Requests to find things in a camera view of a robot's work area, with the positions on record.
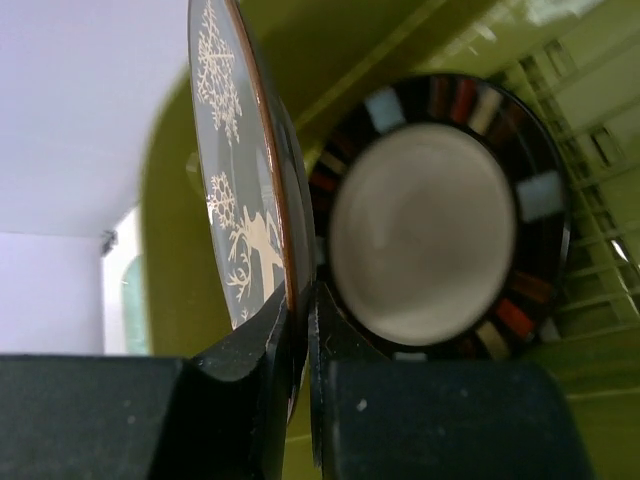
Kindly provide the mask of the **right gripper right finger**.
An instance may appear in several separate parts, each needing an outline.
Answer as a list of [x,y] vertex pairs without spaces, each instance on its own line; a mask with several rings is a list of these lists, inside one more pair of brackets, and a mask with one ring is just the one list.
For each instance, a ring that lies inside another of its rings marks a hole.
[[326,479],[591,479],[568,404],[542,368],[388,359],[324,283],[309,306],[313,460]]

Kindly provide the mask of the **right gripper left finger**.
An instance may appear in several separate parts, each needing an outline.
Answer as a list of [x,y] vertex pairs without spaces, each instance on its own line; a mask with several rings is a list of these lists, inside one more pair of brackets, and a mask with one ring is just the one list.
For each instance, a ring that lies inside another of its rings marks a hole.
[[285,291],[193,358],[5,355],[5,479],[278,479],[292,379]]

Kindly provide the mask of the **pale green rectangular plate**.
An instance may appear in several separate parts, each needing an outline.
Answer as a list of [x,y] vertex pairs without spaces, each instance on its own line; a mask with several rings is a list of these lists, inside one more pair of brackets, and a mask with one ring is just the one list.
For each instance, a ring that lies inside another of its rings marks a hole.
[[122,305],[126,350],[131,355],[149,355],[146,292],[142,256],[136,256],[122,278]]

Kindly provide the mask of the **cream plate with striped rim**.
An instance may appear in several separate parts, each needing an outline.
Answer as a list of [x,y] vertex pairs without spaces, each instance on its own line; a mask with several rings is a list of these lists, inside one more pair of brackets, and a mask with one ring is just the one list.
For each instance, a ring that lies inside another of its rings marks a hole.
[[381,87],[334,121],[310,176],[319,277],[385,356],[502,360],[551,315],[569,182],[543,122],[460,72]]

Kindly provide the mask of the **grey reindeer snowflake plate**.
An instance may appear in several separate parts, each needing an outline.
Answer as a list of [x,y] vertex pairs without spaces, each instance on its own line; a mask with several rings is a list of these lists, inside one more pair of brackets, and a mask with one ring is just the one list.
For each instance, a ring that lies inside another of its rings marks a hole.
[[192,1],[190,82],[204,198],[233,327],[274,295],[292,315],[297,406],[316,277],[311,199],[291,118],[236,1]]

